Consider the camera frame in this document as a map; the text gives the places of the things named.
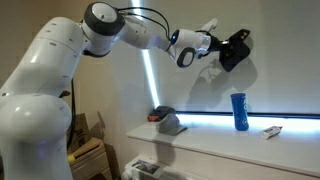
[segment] white shelf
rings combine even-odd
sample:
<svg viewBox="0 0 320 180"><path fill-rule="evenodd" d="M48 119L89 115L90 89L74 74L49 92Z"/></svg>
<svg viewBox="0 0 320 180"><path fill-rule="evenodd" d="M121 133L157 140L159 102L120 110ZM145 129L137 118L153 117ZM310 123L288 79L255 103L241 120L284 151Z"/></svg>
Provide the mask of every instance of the white shelf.
<svg viewBox="0 0 320 180"><path fill-rule="evenodd" d="M263 140L258 133L267 127L251 126L247 132L238 132L232 125L226 124L190 123L187 126L188 130L178 136L168 136L158 133L155 123L146 123L127 135L130 138L320 177L318 130L296 132L284 127L279 136Z"/></svg>

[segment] baseball cap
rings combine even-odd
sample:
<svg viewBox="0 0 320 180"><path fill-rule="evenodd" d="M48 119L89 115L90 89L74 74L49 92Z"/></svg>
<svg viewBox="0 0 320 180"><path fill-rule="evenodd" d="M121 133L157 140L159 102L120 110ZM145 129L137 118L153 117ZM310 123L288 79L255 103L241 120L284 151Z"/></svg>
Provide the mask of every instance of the baseball cap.
<svg viewBox="0 0 320 180"><path fill-rule="evenodd" d="M187 127L180 125L180 121L175 114L168 114L157 123L156 129L160 133L174 136L186 130Z"/></svg>

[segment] light strip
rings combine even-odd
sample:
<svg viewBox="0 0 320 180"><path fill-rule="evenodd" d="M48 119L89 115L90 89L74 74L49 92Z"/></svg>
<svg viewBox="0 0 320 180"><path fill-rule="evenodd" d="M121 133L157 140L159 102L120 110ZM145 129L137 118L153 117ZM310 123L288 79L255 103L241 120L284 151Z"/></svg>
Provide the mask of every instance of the light strip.
<svg viewBox="0 0 320 180"><path fill-rule="evenodd" d="M234 127L233 116L210 116L210 115L177 115L181 124L217 125ZM250 128L266 129L271 126L283 126L283 130L299 133L320 132L320 121L312 119L285 119L267 117L248 117Z"/></svg>
<svg viewBox="0 0 320 180"><path fill-rule="evenodd" d="M134 7L141 7L140 0L131 0L131 2ZM142 15L140 9L134 9L133 12L135 14ZM150 54L149 54L148 50L142 50L142 54L143 54L144 66L145 66L146 72L147 72L147 78L148 78L148 82L149 82L149 88L151 91L153 106L154 106L154 108L157 108L160 105L160 102L159 102L159 98L158 98L156 83L154 80L153 69L151 66Z"/></svg>

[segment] water bottle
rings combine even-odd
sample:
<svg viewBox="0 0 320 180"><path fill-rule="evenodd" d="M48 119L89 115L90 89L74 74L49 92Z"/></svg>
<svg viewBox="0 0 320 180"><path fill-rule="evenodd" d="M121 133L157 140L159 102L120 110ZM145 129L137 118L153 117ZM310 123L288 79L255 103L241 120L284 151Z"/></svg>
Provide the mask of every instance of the water bottle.
<svg viewBox="0 0 320 180"><path fill-rule="evenodd" d="M231 102L233 109L234 125L238 131L246 131L249 129L248 113L246 104L246 94L231 94Z"/></svg>

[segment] black cable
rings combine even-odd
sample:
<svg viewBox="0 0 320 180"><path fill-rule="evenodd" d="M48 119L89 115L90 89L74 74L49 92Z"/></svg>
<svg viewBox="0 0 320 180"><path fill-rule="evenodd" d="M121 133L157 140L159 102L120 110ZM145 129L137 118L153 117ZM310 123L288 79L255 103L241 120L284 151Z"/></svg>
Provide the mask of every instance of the black cable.
<svg viewBox="0 0 320 180"><path fill-rule="evenodd" d="M164 25L162 25L162 24L159 23L158 21L156 21L156 20L154 20L154 19L151 19L151 18L149 18L149 17L146 17L146 16L142 16L142 15L140 15L140 14L135 14L135 13L131 13L131 12L128 12L127 14L128 14L128 15L133 15L133 16L140 16L140 17L142 17L142 18L145 18L145 19L147 19L147 20L149 20L149 21L152 21L152 22L158 24L159 26L161 26L161 27L165 30L165 32L166 32L166 37L167 37L168 40L170 41L170 37L168 36L168 30L166 29L166 27L164 27Z"/></svg>
<svg viewBox="0 0 320 180"><path fill-rule="evenodd" d="M69 132L69 138L67 142L67 150L71 146L74 131L75 131L75 121L76 121L76 103L75 103L75 96L74 96L74 84L73 79L71 80L71 113L72 113L72 119L71 119L71 125L70 125L70 132Z"/></svg>
<svg viewBox="0 0 320 180"><path fill-rule="evenodd" d="M167 19L158 11L154 10L154 9L151 9L151 8L145 8L145 7L127 7L127 8L117 8L118 11L124 11L124 10L132 10L132 9L142 9L142 10L146 10L146 11L152 11L154 13L157 13L158 15L160 15L163 20L166 22L167 24L167 29L168 29L168 34L167 34L167 37L170 36L170 27L169 27L169 23L167 21Z"/></svg>

